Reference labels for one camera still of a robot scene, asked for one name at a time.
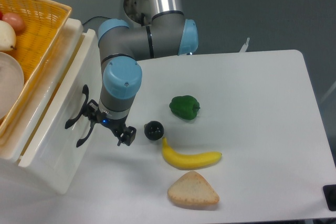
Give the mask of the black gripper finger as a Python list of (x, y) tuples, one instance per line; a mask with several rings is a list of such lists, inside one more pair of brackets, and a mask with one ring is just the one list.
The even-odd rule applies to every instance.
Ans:
[(135, 139), (137, 130), (132, 126), (121, 125), (112, 130), (113, 135), (118, 139), (117, 146), (124, 144), (130, 146)]
[(92, 134), (96, 124), (98, 124), (98, 122), (90, 121), (89, 127), (85, 130), (83, 136), (81, 136), (76, 142), (76, 147), (81, 147), (82, 145), (84, 145), (84, 143), (89, 139), (90, 135)]

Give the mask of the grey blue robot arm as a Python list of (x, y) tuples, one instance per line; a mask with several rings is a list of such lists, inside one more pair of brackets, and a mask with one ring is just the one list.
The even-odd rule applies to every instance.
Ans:
[(198, 48), (196, 23), (185, 18), (181, 0), (147, 1), (148, 25), (132, 29), (120, 19), (108, 19), (100, 25), (100, 99), (85, 99), (79, 112), (91, 126), (101, 124), (108, 128), (119, 144), (131, 145), (137, 132), (125, 122), (142, 82), (138, 61), (192, 54)]

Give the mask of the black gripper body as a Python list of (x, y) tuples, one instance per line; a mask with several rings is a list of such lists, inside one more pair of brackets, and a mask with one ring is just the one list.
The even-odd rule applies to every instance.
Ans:
[(93, 131), (96, 124), (110, 129), (114, 135), (122, 135), (125, 124), (125, 111), (110, 111), (104, 106), (99, 107), (95, 100), (90, 100), (85, 106), (84, 116), (90, 121), (90, 129), (88, 135)]

